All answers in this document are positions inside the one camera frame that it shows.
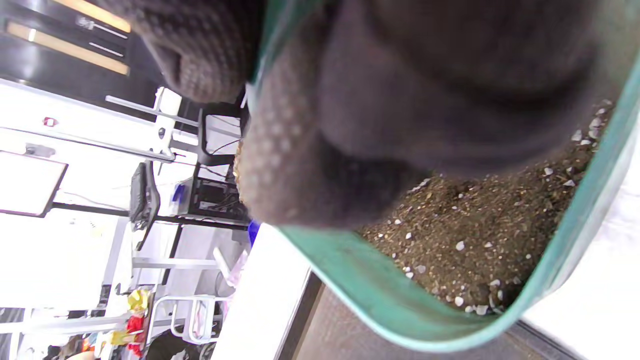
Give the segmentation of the person's right hand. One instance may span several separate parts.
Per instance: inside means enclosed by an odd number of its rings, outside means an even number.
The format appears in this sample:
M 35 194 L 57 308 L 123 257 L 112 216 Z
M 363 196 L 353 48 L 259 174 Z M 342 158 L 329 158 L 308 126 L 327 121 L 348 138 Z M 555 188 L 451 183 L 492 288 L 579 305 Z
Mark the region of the person's right hand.
M 239 192 L 274 226 L 374 223 L 409 187 L 520 169 L 591 109 L 598 0 L 101 0 L 199 103 L 254 81 Z

